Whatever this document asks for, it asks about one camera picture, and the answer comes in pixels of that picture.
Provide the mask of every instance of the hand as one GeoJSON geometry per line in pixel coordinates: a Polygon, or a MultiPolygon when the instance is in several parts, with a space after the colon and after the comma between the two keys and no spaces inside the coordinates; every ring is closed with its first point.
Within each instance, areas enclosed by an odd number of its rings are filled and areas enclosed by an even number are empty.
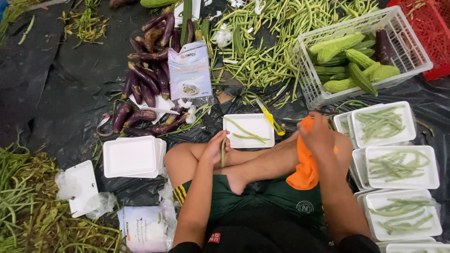
{"type": "Polygon", "coordinates": [[[209,162],[212,164],[216,164],[221,161],[222,159],[222,141],[226,139],[225,141],[225,151],[229,152],[231,151],[230,148],[230,140],[226,137],[227,134],[230,132],[227,130],[220,131],[217,133],[206,146],[205,151],[203,152],[202,157],[200,158],[201,161],[209,162]]]}
{"type": "Polygon", "coordinates": [[[318,112],[310,112],[309,115],[314,117],[314,123],[309,133],[302,124],[297,124],[303,143],[317,159],[334,154],[334,133],[328,128],[327,117],[318,112]]]}

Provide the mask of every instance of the brand logo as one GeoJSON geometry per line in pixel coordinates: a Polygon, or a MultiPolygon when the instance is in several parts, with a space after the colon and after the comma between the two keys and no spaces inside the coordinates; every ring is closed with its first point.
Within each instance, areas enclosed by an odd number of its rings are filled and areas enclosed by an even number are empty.
{"type": "Polygon", "coordinates": [[[195,53],[190,53],[190,54],[180,55],[180,58],[181,58],[181,59],[184,59],[184,58],[189,57],[189,56],[195,56],[195,53]]]}
{"type": "Polygon", "coordinates": [[[220,233],[214,233],[211,235],[211,238],[209,238],[209,243],[219,243],[221,241],[221,234],[220,233]]]}
{"type": "Polygon", "coordinates": [[[128,222],[125,223],[125,226],[126,226],[126,240],[130,241],[131,236],[130,236],[130,231],[128,230],[128,222]]]}
{"type": "Polygon", "coordinates": [[[311,202],[303,200],[297,204],[297,210],[302,213],[311,213],[314,212],[314,207],[311,202]]]}

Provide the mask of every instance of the orange cloth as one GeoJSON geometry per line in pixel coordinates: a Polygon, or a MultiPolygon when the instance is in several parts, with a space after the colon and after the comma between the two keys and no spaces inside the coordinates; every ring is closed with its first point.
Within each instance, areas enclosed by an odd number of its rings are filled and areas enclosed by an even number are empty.
{"type": "MultiPolygon", "coordinates": [[[[304,126],[307,132],[310,132],[314,119],[311,116],[306,117],[300,124],[304,126]]],[[[334,147],[334,153],[338,153],[338,149],[334,147]]],[[[311,151],[303,143],[302,137],[297,139],[297,155],[300,164],[295,166],[296,172],[288,176],[286,183],[297,190],[310,190],[319,182],[319,174],[317,173],[317,162],[311,151]]]]}

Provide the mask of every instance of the red plastic crate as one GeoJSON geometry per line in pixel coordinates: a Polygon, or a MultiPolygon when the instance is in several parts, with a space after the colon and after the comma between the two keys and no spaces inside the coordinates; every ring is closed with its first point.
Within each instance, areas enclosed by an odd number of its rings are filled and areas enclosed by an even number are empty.
{"type": "Polygon", "coordinates": [[[391,0],[387,7],[398,5],[427,52],[433,68],[423,74],[435,80],[450,74],[450,1],[391,0]]]}

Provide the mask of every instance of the black plastic sheet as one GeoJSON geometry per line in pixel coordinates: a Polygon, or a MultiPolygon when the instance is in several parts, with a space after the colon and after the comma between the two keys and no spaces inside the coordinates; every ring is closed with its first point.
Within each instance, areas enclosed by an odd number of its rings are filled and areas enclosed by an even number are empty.
{"type": "MultiPolygon", "coordinates": [[[[223,11],[226,1],[215,0],[213,4],[202,8],[201,16],[216,14],[217,10],[223,11]]],[[[57,27],[49,27],[49,33],[62,32],[62,23],[56,21],[56,17],[61,14],[62,9],[54,11],[54,24],[57,27]]],[[[43,144],[45,151],[57,158],[57,162],[62,169],[67,169],[87,159],[98,164],[95,168],[95,175],[99,191],[113,192],[120,204],[129,206],[157,205],[159,203],[158,190],[163,187],[164,178],[156,179],[136,179],[136,178],[105,178],[103,175],[102,156],[99,155],[99,139],[95,136],[95,128],[103,119],[103,114],[109,115],[113,112],[113,94],[120,92],[122,84],[115,82],[118,77],[124,77],[128,61],[127,55],[132,52],[128,38],[141,34],[140,26],[149,19],[149,11],[138,5],[126,6],[116,12],[110,11],[106,1],[99,6],[99,15],[110,18],[110,27],[106,32],[106,38],[100,39],[104,45],[83,43],[80,47],[72,49],[78,44],[75,36],[62,43],[58,54],[53,61],[52,67],[48,68],[54,54],[47,51],[45,56],[34,59],[36,68],[39,71],[23,71],[20,65],[15,65],[16,70],[3,74],[0,81],[0,118],[3,122],[8,122],[7,131],[1,135],[2,145],[7,145],[16,138],[16,129],[27,131],[26,138],[28,147],[37,150],[43,144]],[[29,95],[25,105],[20,103],[21,95],[29,95]]],[[[36,41],[44,34],[34,34],[38,29],[32,30],[28,35],[26,43],[36,41]]],[[[36,49],[23,49],[23,53],[32,55],[36,49]]],[[[11,66],[14,59],[0,58],[0,69],[4,66],[11,66]]],[[[421,126],[418,127],[418,136],[414,140],[416,144],[428,143],[436,152],[440,166],[439,175],[441,186],[437,190],[432,190],[433,197],[442,205],[441,220],[444,233],[440,240],[450,242],[450,207],[449,207],[449,176],[447,168],[450,165],[448,153],[450,150],[450,136],[448,126],[450,125],[450,78],[446,77],[438,81],[426,83],[421,76],[409,79],[406,82],[379,91],[377,98],[362,95],[356,97],[369,104],[390,103],[396,101],[408,101],[418,120],[428,124],[434,129],[435,137],[429,133],[426,137],[422,131],[426,131],[421,126]]],[[[273,98],[281,85],[270,87],[266,90],[263,98],[273,98]]],[[[229,94],[239,95],[241,87],[223,86],[220,87],[229,94]]],[[[307,116],[308,111],[297,90],[299,99],[294,103],[288,103],[281,109],[276,110],[272,106],[270,111],[275,119],[281,124],[286,124],[288,131],[286,138],[296,130],[296,121],[284,120],[283,118],[300,119],[307,116]]],[[[339,103],[321,108],[321,112],[328,115],[333,114],[339,103]]],[[[342,112],[350,111],[356,107],[343,106],[342,112]]],[[[224,104],[216,104],[212,107],[211,113],[206,115],[203,125],[189,131],[163,137],[168,148],[182,142],[206,143],[220,129],[222,129],[221,117],[233,113],[254,113],[260,110],[257,107],[244,105],[240,97],[234,101],[224,104]]],[[[107,124],[101,131],[108,132],[111,126],[107,124]]],[[[117,135],[101,137],[101,141],[113,140],[117,135]]],[[[281,141],[281,137],[276,136],[276,141],[281,141]]],[[[256,182],[250,184],[244,193],[258,192],[265,188],[266,182],[256,182]]]]}

